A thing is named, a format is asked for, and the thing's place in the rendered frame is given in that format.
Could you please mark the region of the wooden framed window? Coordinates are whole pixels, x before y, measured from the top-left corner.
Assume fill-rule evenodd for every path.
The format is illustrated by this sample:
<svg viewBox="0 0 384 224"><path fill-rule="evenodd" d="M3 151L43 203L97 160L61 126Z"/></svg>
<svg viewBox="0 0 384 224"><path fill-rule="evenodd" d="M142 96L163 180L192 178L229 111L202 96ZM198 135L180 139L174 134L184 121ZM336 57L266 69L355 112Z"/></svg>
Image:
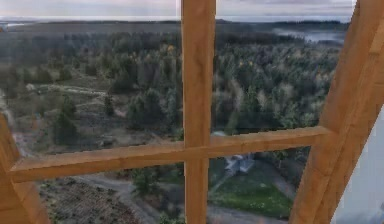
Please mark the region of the wooden framed window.
<svg viewBox="0 0 384 224"><path fill-rule="evenodd" d="M50 224L36 181L182 162L187 224L206 224L208 165L310 147L289 224L330 224L384 104L384 0L357 0L318 126L211 137L216 0L182 0L181 142L23 158L0 114L0 224Z"/></svg>

